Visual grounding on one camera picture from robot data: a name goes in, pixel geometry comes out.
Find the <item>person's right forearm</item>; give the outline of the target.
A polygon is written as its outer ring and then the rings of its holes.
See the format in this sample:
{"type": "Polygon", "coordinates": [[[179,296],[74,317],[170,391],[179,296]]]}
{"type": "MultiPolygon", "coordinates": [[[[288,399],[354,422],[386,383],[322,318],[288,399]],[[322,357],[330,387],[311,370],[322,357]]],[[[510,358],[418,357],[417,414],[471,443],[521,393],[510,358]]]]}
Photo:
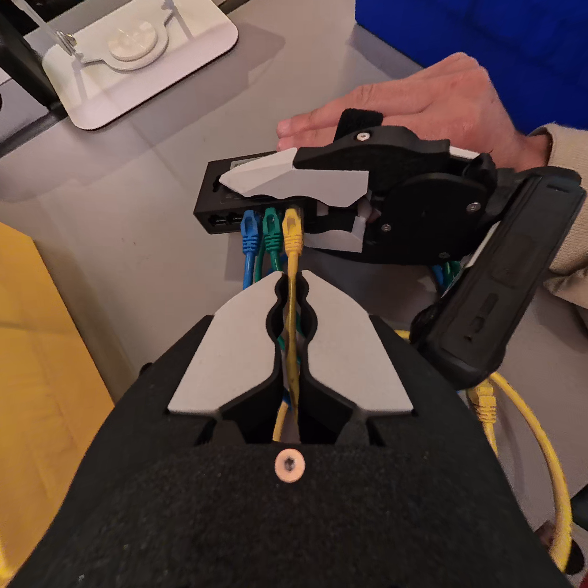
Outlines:
{"type": "MultiPolygon", "coordinates": [[[[550,166],[577,172],[587,191],[587,131],[549,123],[533,132],[551,139],[550,166]]],[[[550,270],[555,277],[545,282],[553,295],[587,310],[587,200],[560,247],[550,270]]]]}

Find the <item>blue plastic bin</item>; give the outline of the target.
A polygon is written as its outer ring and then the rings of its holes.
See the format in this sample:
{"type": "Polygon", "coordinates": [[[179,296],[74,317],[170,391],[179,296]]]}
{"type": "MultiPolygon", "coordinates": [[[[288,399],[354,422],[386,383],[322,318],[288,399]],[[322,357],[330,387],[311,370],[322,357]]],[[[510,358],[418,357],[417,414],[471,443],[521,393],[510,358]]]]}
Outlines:
{"type": "Polygon", "coordinates": [[[355,18],[423,67],[474,57],[518,130],[587,129],[587,1],[357,1],[355,18]]]}

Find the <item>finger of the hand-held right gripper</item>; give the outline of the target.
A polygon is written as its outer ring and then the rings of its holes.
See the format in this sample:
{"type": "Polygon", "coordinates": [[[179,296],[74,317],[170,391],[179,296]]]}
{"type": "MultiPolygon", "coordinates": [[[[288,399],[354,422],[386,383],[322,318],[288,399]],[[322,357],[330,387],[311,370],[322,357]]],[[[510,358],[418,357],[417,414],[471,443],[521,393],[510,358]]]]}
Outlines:
{"type": "Polygon", "coordinates": [[[298,169],[296,148],[238,160],[220,175],[219,183],[246,198],[278,200],[305,196],[327,206],[347,208],[368,192],[368,171],[298,169]]]}
{"type": "Polygon", "coordinates": [[[370,202],[355,202],[345,208],[305,202],[303,244],[313,249],[361,253],[368,224],[380,216],[381,211],[370,202]]]}

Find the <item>person's right hand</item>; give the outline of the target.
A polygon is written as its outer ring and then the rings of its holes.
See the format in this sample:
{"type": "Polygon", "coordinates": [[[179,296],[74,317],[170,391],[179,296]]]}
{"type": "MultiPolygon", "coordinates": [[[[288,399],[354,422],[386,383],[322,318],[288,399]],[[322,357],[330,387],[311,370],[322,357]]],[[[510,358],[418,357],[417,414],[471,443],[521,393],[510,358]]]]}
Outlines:
{"type": "Polygon", "coordinates": [[[402,126],[427,141],[491,155],[497,167],[516,171],[545,166],[550,138],[520,133],[505,110],[488,71],[456,53],[395,81],[362,85],[305,114],[281,121],[277,150],[325,146],[334,139],[346,109],[383,115],[383,125],[402,126]]]}

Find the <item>black network switch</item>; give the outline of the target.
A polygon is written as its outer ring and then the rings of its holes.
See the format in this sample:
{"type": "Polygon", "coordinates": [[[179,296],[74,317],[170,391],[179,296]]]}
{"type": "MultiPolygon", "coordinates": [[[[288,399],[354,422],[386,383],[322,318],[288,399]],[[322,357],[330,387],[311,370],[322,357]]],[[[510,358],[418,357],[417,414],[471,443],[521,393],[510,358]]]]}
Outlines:
{"type": "Polygon", "coordinates": [[[210,235],[240,233],[240,224],[246,210],[253,210],[262,218],[268,208],[275,208],[280,213],[288,208],[298,208],[302,212],[303,228],[316,227],[318,204],[312,199],[295,196],[280,201],[268,195],[246,198],[220,183],[221,175],[228,172],[232,164],[241,165],[250,159],[271,154],[273,152],[261,152],[208,163],[194,209],[194,217],[205,231],[210,235]]]}

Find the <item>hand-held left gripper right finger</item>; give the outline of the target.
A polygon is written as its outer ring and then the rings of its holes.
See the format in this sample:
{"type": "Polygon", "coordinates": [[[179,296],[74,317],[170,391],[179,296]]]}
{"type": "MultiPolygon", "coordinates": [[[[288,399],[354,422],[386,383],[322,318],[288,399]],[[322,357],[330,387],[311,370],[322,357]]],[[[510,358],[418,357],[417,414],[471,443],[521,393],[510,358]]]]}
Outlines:
{"type": "Polygon", "coordinates": [[[364,308],[310,270],[297,283],[301,411],[313,418],[409,414],[413,404],[364,308]]]}

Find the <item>yellow plastic bin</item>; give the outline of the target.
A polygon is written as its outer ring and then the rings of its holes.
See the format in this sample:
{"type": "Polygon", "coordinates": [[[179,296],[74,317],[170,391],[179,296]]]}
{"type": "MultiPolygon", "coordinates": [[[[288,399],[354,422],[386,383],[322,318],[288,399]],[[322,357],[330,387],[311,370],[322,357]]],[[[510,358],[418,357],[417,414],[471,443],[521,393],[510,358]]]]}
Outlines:
{"type": "Polygon", "coordinates": [[[1,587],[55,518],[114,402],[33,240],[1,225],[1,587]]]}

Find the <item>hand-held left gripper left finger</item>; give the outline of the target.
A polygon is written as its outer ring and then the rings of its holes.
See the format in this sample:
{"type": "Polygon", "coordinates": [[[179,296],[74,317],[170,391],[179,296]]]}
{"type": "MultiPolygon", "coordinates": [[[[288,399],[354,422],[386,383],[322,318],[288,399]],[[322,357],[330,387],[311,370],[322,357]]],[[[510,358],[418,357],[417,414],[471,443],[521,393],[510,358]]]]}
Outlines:
{"type": "Polygon", "coordinates": [[[273,418],[282,403],[283,298],[288,279],[274,272],[226,302],[168,404],[171,413],[273,418]]]}

